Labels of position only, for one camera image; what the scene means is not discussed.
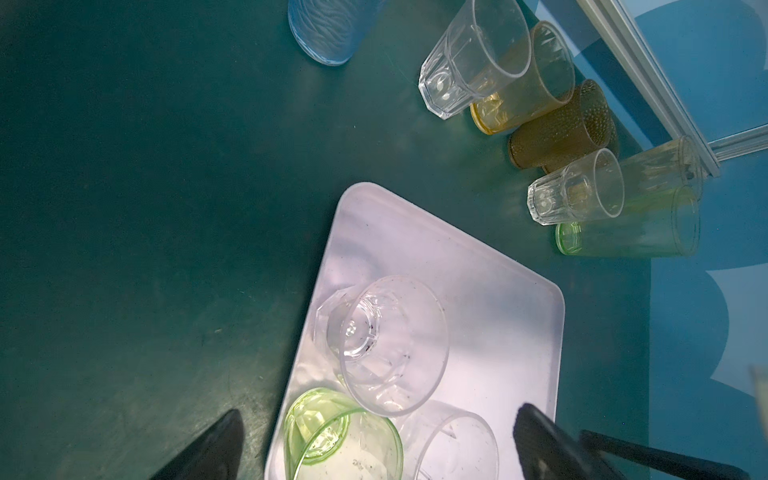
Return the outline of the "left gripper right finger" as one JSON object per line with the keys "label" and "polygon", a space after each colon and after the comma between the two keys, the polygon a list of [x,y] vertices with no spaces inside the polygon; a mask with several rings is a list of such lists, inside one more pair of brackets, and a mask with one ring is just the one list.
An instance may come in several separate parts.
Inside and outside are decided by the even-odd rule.
{"label": "left gripper right finger", "polygon": [[513,438],[524,479],[626,479],[533,404],[519,408]]}

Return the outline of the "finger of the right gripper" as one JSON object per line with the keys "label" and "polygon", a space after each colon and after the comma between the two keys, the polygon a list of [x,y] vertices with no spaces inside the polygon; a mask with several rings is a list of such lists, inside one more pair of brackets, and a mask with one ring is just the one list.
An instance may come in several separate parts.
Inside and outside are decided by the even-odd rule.
{"label": "finger of the right gripper", "polygon": [[582,430],[579,443],[593,452],[603,452],[647,466],[680,479],[749,479],[749,474],[732,465],[713,462],[627,442]]}

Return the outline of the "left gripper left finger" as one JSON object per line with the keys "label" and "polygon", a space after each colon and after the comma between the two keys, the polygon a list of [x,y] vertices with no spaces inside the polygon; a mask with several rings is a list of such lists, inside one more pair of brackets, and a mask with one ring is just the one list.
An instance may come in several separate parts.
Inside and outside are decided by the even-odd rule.
{"label": "left gripper left finger", "polygon": [[230,409],[152,477],[157,479],[229,479],[238,476],[245,427],[238,409]]}

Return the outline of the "small green cup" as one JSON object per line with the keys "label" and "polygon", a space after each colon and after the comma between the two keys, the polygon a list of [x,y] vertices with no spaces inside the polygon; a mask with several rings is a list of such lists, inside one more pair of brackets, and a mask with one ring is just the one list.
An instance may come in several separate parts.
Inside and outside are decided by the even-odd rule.
{"label": "small green cup", "polygon": [[387,418],[350,396],[318,387],[291,405],[283,423],[288,479],[400,479],[404,453]]}

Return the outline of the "pink plastic tray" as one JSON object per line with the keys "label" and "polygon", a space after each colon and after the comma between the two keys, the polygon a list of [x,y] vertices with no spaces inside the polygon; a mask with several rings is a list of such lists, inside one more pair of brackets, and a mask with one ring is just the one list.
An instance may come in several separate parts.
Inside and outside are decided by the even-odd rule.
{"label": "pink plastic tray", "polygon": [[547,416],[553,416],[557,408],[565,319],[561,290],[370,182],[352,185],[337,202],[269,447],[265,476],[288,479],[283,423],[299,396],[323,387],[353,398],[312,341],[316,309],[340,289],[390,275],[421,281],[433,290],[445,310],[449,359],[429,400],[481,416],[497,441],[497,479],[520,478],[513,438],[519,408],[530,403]]}

